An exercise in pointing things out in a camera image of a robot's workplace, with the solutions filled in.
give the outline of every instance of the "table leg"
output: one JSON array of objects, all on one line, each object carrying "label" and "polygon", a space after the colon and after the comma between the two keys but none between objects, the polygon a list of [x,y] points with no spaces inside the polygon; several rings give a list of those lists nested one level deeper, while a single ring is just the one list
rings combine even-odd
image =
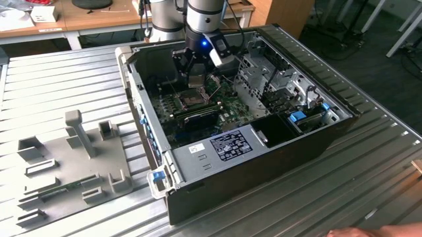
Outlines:
[{"label": "table leg", "polygon": [[405,23],[403,24],[403,27],[399,29],[400,32],[404,32],[405,28],[408,27],[409,23],[412,22],[412,20],[415,19],[417,13],[421,11],[422,8],[422,2],[420,3],[420,5],[417,6],[416,10],[413,11],[413,13],[411,14],[411,16],[408,17]]},{"label": "table leg", "polygon": [[65,32],[65,37],[67,38],[69,44],[71,45],[73,50],[82,49],[82,45],[79,42],[79,32],[78,31],[69,31]]},{"label": "table leg", "polygon": [[396,45],[391,49],[391,51],[388,53],[389,58],[393,56],[393,54],[396,53],[399,48],[403,46],[405,40],[408,39],[409,35],[415,31],[415,29],[419,26],[419,24],[421,23],[421,21],[422,21],[422,12],[421,12],[420,16],[417,17],[416,21],[413,22],[413,24],[411,25],[409,29],[405,31],[405,33],[404,33],[403,37],[400,38],[400,40],[397,41]]},{"label": "table leg", "polygon": [[252,11],[245,11],[244,12],[242,19],[241,19],[241,22],[240,22],[242,28],[246,28],[246,27],[250,26],[252,15],[253,15]]},{"label": "table leg", "polygon": [[364,26],[364,28],[363,28],[363,33],[365,33],[365,32],[369,30],[372,24],[375,23],[375,20],[376,20],[376,18],[377,18],[377,16],[379,16],[380,12],[381,12],[381,10],[383,10],[383,7],[384,7],[385,2],[387,2],[387,0],[381,0],[381,1],[380,1],[379,6],[377,6],[375,12],[372,13],[372,15],[371,15],[371,17],[369,17],[369,21],[367,22],[367,24],[365,24],[365,26]]},{"label": "table leg", "polygon": [[340,14],[340,16],[337,18],[337,22],[343,22],[344,21],[345,16],[347,16],[347,14],[349,12],[349,9],[351,9],[351,6],[352,6],[353,3],[355,3],[355,0],[348,0],[347,5],[345,5],[345,7],[343,9],[343,12],[341,12],[341,14]]},{"label": "table leg", "polygon": [[329,15],[330,15],[332,10],[333,10],[333,8],[334,8],[334,4],[336,4],[336,0],[330,0],[329,6],[328,6],[328,8],[326,8],[326,10],[325,10],[325,13],[324,13],[322,19],[321,19],[321,24],[322,24],[322,25],[324,25],[325,22],[328,21]]}]

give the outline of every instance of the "blue latch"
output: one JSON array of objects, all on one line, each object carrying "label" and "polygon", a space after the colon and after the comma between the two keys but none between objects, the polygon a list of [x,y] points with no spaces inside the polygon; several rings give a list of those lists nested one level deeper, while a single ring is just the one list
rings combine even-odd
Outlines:
[{"label": "blue latch", "polygon": [[141,115],[141,124],[146,124],[146,123],[148,123],[146,115]]},{"label": "blue latch", "polygon": [[294,112],[290,115],[290,119],[292,119],[293,122],[297,122],[297,121],[300,121],[300,120],[302,120],[305,118],[306,118],[306,115],[305,115],[305,113],[302,111]]},{"label": "blue latch", "polygon": [[329,110],[329,109],[330,109],[330,106],[329,106],[328,103],[324,103],[324,104],[322,104],[322,107],[324,107],[325,110]]},{"label": "blue latch", "polygon": [[160,180],[166,179],[166,173],[165,173],[165,171],[154,172],[153,175],[154,175],[154,180],[153,180],[153,181],[154,181],[156,183],[157,183]]}]

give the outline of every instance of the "floor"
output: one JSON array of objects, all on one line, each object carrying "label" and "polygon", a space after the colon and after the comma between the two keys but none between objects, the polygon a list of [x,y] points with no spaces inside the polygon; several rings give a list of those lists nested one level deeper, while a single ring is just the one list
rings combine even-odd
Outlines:
[{"label": "floor", "polygon": [[[317,7],[325,9],[328,2],[329,0],[317,0]],[[360,4],[360,1],[356,1],[351,14],[345,19],[347,25],[355,16],[355,12],[359,10]],[[334,24],[341,5],[343,1],[338,1],[328,20],[328,22],[332,22],[330,24]],[[357,29],[363,28],[373,9],[375,7],[371,5],[367,7],[357,24]],[[365,44],[363,48],[347,60],[333,60],[328,58],[326,55],[329,55],[330,58],[340,59],[343,55],[349,55],[349,52],[344,52],[338,41],[322,35],[317,30],[306,28],[301,36],[301,41],[388,110],[391,110],[415,130],[422,133],[422,77],[420,77],[420,79],[416,78],[405,70],[403,63],[413,74],[420,76],[421,73],[411,60],[403,56],[403,52],[399,52],[392,58],[385,56],[401,36],[397,29],[403,23],[403,19],[391,15],[388,12],[383,12],[373,27],[364,35]],[[422,32],[416,31],[409,41],[415,41],[420,36],[422,36]]]}]

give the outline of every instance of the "green circuit board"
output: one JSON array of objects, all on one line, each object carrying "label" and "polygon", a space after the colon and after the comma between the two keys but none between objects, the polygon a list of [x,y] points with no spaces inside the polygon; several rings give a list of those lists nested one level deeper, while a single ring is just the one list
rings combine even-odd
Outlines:
[{"label": "green circuit board", "polygon": [[[220,82],[220,85],[221,88],[217,90],[218,83],[210,79],[206,81],[204,90],[192,88],[186,91],[152,98],[152,103],[173,148],[178,148],[230,131],[254,120],[249,106],[237,96],[232,82],[224,80]],[[208,102],[200,99],[196,90],[198,94],[201,94],[200,91],[202,90],[209,96],[213,95]],[[217,124],[200,131],[189,133],[182,131],[181,123],[177,121],[178,114],[184,114],[182,118],[185,118],[188,115],[216,110],[218,110]]]}]

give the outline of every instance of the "label sticker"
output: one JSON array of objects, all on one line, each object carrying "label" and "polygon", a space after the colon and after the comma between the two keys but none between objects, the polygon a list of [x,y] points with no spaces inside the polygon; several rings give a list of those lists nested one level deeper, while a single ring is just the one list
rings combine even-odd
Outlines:
[{"label": "label sticker", "polygon": [[229,161],[230,159],[234,159],[236,157],[253,151],[253,148],[240,130],[212,139],[212,144],[222,161]]},{"label": "label sticker", "polygon": [[200,143],[200,144],[190,147],[190,152],[192,152],[192,154],[194,154],[196,152],[200,152],[205,149],[206,149],[205,145],[202,143]]},{"label": "label sticker", "polygon": [[63,31],[63,29],[62,28],[51,28],[51,29],[39,30],[39,32],[53,32],[53,31]]}]

